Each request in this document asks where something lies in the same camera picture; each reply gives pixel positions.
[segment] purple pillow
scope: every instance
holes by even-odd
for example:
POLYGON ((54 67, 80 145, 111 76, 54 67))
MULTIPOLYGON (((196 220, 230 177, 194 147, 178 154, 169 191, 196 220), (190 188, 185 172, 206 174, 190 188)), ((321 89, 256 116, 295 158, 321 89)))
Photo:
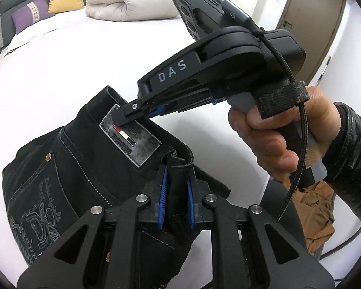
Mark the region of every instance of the purple pillow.
POLYGON ((12 20, 16 27, 16 34, 38 21, 45 20, 55 14, 48 13, 49 1, 35 0, 18 9, 12 14, 12 20))

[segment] hand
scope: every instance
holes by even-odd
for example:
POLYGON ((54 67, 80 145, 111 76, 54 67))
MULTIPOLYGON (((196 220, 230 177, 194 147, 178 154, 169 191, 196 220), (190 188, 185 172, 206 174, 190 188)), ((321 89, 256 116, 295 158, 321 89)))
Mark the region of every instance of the hand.
MULTIPOLYGON (((305 107, 309 129, 324 157, 329 145, 340 131, 341 118, 335 105, 321 89, 316 86, 307 89, 310 100, 305 103, 305 107)), ((299 119, 297 107, 265 120, 261 119, 256 106, 247 115, 233 108, 229 111, 230 126, 252 149, 257 156, 258 165, 264 168, 271 177, 281 182, 287 179, 289 173, 297 169, 298 156, 286 149, 284 137, 273 129, 299 119)))

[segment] brown door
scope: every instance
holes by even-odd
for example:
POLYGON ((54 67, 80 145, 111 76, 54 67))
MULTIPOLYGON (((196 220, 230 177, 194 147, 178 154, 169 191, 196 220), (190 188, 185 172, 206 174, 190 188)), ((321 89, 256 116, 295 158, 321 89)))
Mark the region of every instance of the brown door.
POLYGON ((279 21, 305 49, 306 60, 296 78, 311 81, 338 29, 345 0, 290 0, 279 21))

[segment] leather patch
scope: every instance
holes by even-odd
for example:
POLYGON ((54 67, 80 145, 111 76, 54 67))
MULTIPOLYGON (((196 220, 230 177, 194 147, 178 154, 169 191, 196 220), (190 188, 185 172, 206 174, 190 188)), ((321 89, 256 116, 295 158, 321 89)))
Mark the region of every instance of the leather patch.
POLYGON ((99 127, 135 166, 141 167, 162 143, 135 120, 120 127, 114 125, 112 112, 119 107, 114 105, 99 127))

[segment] black jeans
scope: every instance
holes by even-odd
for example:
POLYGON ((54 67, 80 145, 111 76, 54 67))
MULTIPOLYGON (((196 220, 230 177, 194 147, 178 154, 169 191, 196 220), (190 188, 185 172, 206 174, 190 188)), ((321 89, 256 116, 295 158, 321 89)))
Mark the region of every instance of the black jeans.
MULTIPOLYGON (((3 171, 4 199, 12 233, 30 265, 91 207, 121 205, 167 164, 170 225, 143 231, 141 238, 142 283, 158 288, 179 272, 198 235, 182 225, 193 154, 151 120, 113 127, 108 116, 124 103, 106 87, 68 125, 22 147, 3 171)), ((195 173, 212 192, 228 196, 224 185, 196 167, 195 173)))

